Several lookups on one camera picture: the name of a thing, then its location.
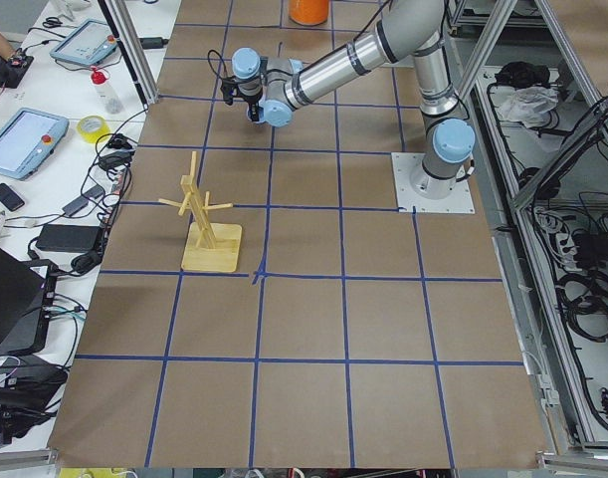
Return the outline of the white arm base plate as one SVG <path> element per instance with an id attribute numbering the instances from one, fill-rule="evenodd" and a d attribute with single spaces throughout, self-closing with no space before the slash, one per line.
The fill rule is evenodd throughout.
<path id="1" fill-rule="evenodd" d="M 407 213 L 474 214 L 469 181 L 463 167 L 450 179 L 436 179 L 423 168 L 425 154 L 392 152 L 397 208 Z"/>

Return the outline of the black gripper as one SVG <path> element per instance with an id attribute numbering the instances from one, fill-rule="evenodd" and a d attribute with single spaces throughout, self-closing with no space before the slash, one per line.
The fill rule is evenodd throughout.
<path id="1" fill-rule="evenodd" d="M 263 87 L 260 79 L 240 81 L 237 85 L 238 96 L 247 104 L 248 118 L 252 122 L 260 121 L 259 101 L 263 96 Z"/>

